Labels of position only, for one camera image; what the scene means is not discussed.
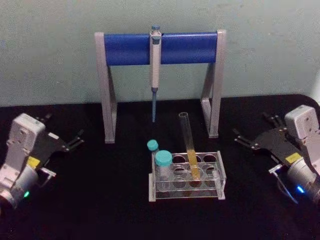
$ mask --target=blue cap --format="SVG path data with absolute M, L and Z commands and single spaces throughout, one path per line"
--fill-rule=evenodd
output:
M 159 30 L 160 26 L 159 25 L 152 25 L 151 29 L 152 30 Z
M 147 146 L 148 149 L 149 149 L 150 151 L 152 151 L 152 152 L 155 151 L 155 150 L 157 150 L 158 147 L 159 147 L 157 141 L 154 140 L 154 139 L 151 139 L 150 141 L 148 141 L 147 144 L 146 144 L 146 146 Z
M 167 150 L 158 151 L 155 154 L 155 163 L 160 167 L 168 167 L 172 164 L 172 154 Z

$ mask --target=blue led light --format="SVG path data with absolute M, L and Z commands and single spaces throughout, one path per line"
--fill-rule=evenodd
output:
M 302 193 L 302 194 L 304 194 L 304 193 L 305 193 L 305 191 L 303 190 L 303 188 L 302 188 L 302 187 L 300 187 L 300 186 L 297 186 L 297 187 L 296 187 L 296 189 L 298 189 L 298 190 L 299 190 L 299 192 L 300 192 L 300 193 Z

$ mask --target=pipette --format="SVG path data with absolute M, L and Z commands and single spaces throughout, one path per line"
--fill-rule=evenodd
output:
M 194 147 L 194 141 L 192 139 L 191 127 L 189 122 L 189 117 L 187 112 L 179 113 L 181 130 L 183 134 L 184 144 L 186 148 L 186 153 L 188 156 L 188 161 L 191 169 L 191 175 L 194 180 L 200 179 L 200 173 L 198 169 L 198 162 L 196 151 Z
M 156 122 L 156 101 L 159 88 L 161 64 L 161 32 L 159 25 L 153 25 L 150 32 L 150 84 L 152 91 L 152 122 Z

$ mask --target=blue horizontal bar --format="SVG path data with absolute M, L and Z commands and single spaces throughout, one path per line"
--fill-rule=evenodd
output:
M 164 33 L 161 64 L 215 63 L 216 32 Z M 149 34 L 105 34 L 109 66 L 150 64 Z

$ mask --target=yellow label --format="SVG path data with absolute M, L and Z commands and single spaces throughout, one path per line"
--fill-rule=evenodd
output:
M 285 160 L 287 160 L 290 164 L 293 164 L 298 159 L 302 158 L 302 156 L 299 155 L 299 153 L 295 152 L 294 154 L 287 156 Z
M 29 156 L 27 164 L 30 165 L 32 168 L 36 168 L 40 161 L 32 156 Z

